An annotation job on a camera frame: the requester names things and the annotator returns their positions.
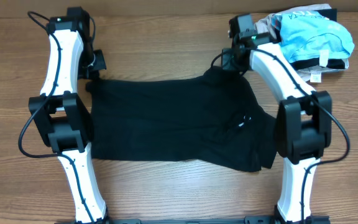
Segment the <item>black t-shirt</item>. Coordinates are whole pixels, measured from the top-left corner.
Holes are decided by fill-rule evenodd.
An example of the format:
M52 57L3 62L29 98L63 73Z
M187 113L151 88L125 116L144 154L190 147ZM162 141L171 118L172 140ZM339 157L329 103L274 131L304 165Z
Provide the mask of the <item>black t-shirt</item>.
M199 159L244 172L271 168L275 119L237 72L186 80L89 82L95 159Z

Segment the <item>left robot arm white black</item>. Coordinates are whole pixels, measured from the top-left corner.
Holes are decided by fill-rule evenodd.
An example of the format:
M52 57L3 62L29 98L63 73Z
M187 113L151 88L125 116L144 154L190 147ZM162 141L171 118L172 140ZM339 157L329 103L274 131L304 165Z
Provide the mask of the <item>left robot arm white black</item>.
M94 174L91 115L78 95L78 80L104 69L102 52L93 49L94 20L87 12L51 17L43 26L50 41L47 76L40 95L29 100L42 141L52 149L67 176L75 204L74 223L107 223L108 209Z

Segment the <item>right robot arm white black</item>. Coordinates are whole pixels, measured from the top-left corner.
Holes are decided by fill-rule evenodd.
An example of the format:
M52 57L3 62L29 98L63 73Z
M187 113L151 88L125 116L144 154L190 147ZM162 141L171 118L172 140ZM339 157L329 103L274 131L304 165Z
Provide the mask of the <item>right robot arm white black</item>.
M298 76L269 33L231 34L232 47L223 50L226 70L253 70L278 102L273 131L277 152L283 157L280 198L270 223L329 223L328 216L312 215L311 189L317 163L331 143L331 120L324 113L332 99L317 92Z

